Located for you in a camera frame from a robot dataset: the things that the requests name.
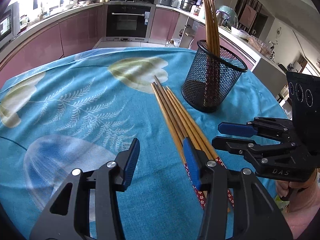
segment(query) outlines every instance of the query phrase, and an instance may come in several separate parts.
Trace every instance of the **camera lens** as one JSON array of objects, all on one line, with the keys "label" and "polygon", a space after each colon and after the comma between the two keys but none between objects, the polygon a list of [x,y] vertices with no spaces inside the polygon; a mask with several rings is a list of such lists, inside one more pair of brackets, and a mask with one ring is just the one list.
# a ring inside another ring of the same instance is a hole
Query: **camera lens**
[{"label": "camera lens", "polygon": [[303,91],[301,85],[296,84],[296,96],[299,102],[303,101]]},{"label": "camera lens", "polygon": [[313,104],[313,96],[312,96],[312,93],[309,89],[307,89],[307,91],[306,91],[306,102],[307,102],[307,105],[310,107]]},{"label": "camera lens", "polygon": [[294,86],[291,82],[289,83],[289,91],[292,95],[294,95]]}]

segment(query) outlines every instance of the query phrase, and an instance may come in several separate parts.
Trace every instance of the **wooden chopstick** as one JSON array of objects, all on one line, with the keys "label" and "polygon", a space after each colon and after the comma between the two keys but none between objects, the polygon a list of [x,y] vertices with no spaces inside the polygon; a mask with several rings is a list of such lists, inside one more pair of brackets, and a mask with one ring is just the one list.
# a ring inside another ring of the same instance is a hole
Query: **wooden chopstick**
[{"label": "wooden chopstick", "polygon": [[169,92],[168,90],[165,90],[165,92],[167,93],[168,98],[170,99],[170,101],[171,101],[171,103],[172,103],[175,111],[177,112],[177,114],[178,114],[178,116],[179,116],[179,118],[180,118],[183,126],[186,128],[186,131],[187,131],[187,133],[188,133],[188,136],[189,136],[190,139],[191,139],[191,142],[192,142],[193,146],[195,147],[195,149],[201,150],[201,148],[200,148],[200,146],[199,146],[199,144],[198,144],[198,142],[197,142],[197,140],[196,140],[193,132],[191,131],[191,129],[190,129],[187,121],[186,121],[185,118],[182,116],[182,113],[181,113],[181,111],[178,109],[177,104],[176,104],[176,103],[174,102],[174,100],[172,99],[172,96],[170,95],[170,92]]},{"label": "wooden chopstick", "polygon": [[220,36],[219,36],[219,30],[218,30],[218,21],[217,21],[217,15],[216,15],[216,8],[214,6],[214,0],[211,0],[212,4],[212,11],[213,11],[213,20],[214,20],[214,28],[215,28],[215,41],[217,44],[217,56],[220,57]]},{"label": "wooden chopstick", "polygon": [[169,131],[170,131],[171,136],[172,136],[172,139],[174,141],[174,144],[176,145],[176,148],[178,150],[178,154],[179,154],[183,164],[185,164],[186,163],[186,159],[185,159],[184,154],[183,154],[183,148],[182,148],[181,141],[180,141],[179,136],[177,134],[177,131],[175,130],[174,125],[173,125],[173,123],[172,123],[172,121],[171,121],[171,119],[169,117],[169,114],[168,114],[167,110],[165,109],[163,102],[160,99],[160,96],[158,94],[158,91],[155,88],[155,85],[156,85],[155,83],[151,83],[151,87],[153,89],[153,92],[156,95],[156,99],[158,101],[158,105],[159,105],[159,107],[161,109],[161,112],[162,112],[162,114],[164,116],[164,119],[165,119],[165,121],[167,123],[167,126],[168,126]]},{"label": "wooden chopstick", "polygon": [[162,87],[160,81],[158,80],[158,78],[157,78],[156,76],[154,76],[154,78],[155,78],[155,80],[156,80],[156,84],[158,85],[158,88],[159,88],[160,93],[161,93],[160,97],[161,97],[161,96],[163,97],[163,99],[164,99],[164,101],[165,101],[165,104],[167,104],[168,108],[170,109],[170,111],[171,111],[171,113],[172,113],[172,115],[173,115],[173,118],[174,118],[175,121],[177,122],[178,127],[179,127],[180,131],[182,132],[182,135],[183,135],[183,138],[182,138],[182,140],[181,140],[181,143],[182,143],[182,141],[184,140],[184,138],[188,136],[188,133],[187,133],[185,127],[183,126],[180,118],[178,117],[176,111],[174,110],[174,107],[173,107],[173,105],[172,105],[172,103],[171,103],[171,101],[170,101],[167,93],[164,91],[164,88]]},{"label": "wooden chopstick", "polygon": [[175,96],[175,94],[170,90],[169,87],[167,87],[167,90],[171,93],[171,95],[174,97],[175,101],[179,104],[180,109],[185,113],[185,115],[187,116],[187,118],[189,119],[189,121],[192,123],[193,127],[195,128],[195,130],[198,132],[200,138],[202,139],[202,141],[204,142],[206,148],[208,149],[211,157],[213,160],[219,158],[218,154],[216,153],[216,151],[214,150],[214,148],[212,147],[212,145],[210,144],[210,142],[208,141],[208,139],[206,138],[206,136],[203,134],[202,130],[200,129],[200,127],[196,124],[196,122],[192,119],[191,115],[187,112],[187,110],[183,107],[183,105],[180,103],[179,99]]},{"label": "wooden chopstick", "polygon": [[156,89],[156,91],[157,91],[157,94],[158,94],[158,96],[159,96],[159,98],[160,98],[160,101],[161,101],[162,104],[164,105],[164,108],[165,108],[166,112],[167,112],[168,115],[169,115],[169,118],[170,118],[170,120],[171,120],[171,122],[172,122],[172,124],[173,124],[174,129],[176,130],[176,132],[177,132],[177,134],[178,134],[179,140],[180,140],[180,142],[182,143],[182,141],[183,141],[183,139],[184,139],[184,136],[183,136],[183,134],[182,134],[182,132],[181,132],[181,130],[180,130],[180,128],[179,128],[179,125],[178,125],[178,123],[177,123],[177,120],[174,118],[174,116],[173,116],[173,114],[172,114],[172,112],[171,112],[171,110],[170,110],[167,102],[164,100],[164,97],[163,97],[163,95],[162,95],[159,87],[158,87],[158,86],[156,85],[156,83],[154,83],[154,82],[153,82],[153,85],[154,85],[154,87],[155,87],[155,89]]},{"label": "wooden chopstick", "polygon": [[214,0],[203,0],[208,51],[220,57],[220,38]]},{"label": "wooden chopstick", "polygon": [[194,125],[191,123],[190,119],[187,117],[187,115],[183,111],[182,106],[179,105],[179,103],[177,102],[177,100],[173,96],[172,92],[169,90],[167,90],[167,91],[168,91],[168,94],[170,95],[172,102],[176,106],[176,111],[180,114],[179,115],[180,118],[184,120],[184,122],[186,123],[186,127],[188,127],[187,128],[188,135],[189,135],[193,145],[195,146],[195,148],[196,148],[196,146],[198,146],[198,148],[196,148],[196,149],[204,151],[205,154],[207,155],[208,159],[212,160],[212,156],[211,156],[209,150],[205,146],[203,140],[199,136],[199,133],[196,131]]},{"label": "wooden chopstick", "polygon": [[204,15],[205,15],[205,32],[207,38],[207,49],[209,52],[213,53],[213,47],[211,45],[211,28],[210,28],[210,19],[209,19],[209,12],[208,12],[208,4],[207,0],[203,0],[204,6]]}]

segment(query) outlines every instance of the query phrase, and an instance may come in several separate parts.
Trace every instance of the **plastic bottle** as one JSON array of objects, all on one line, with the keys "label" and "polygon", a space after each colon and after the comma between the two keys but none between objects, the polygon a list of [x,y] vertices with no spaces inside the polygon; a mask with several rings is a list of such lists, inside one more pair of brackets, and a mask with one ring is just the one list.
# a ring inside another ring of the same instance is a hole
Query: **plastic bottle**
[{"label": "plastic bottle", "polygon": [[167,45],[165,45],[166,48],[175,48],[176,46],[174,45],[174,41],[171,40]]}]

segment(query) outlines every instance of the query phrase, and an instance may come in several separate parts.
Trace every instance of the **oven handle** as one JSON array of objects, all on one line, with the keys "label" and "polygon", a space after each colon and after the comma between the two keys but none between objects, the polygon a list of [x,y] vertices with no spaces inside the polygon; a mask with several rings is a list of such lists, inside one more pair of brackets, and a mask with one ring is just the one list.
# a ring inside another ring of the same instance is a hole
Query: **oven handle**
[{"label": "oven handle", "polygon": [[112,15],[138,15],[138,16],[144,16],[143,14],[136,14],[136,13],[111,13]]}]

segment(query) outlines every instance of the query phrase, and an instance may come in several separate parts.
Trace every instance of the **microwave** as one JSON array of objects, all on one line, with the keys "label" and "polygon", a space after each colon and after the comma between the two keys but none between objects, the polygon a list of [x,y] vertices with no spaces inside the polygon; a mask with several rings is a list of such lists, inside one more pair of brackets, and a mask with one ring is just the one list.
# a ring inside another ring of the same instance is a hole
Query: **microwave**
[{"label": "microwave", "polygon": [[7,7],[0,19],[0,48],[20,32],[19,3]]}]

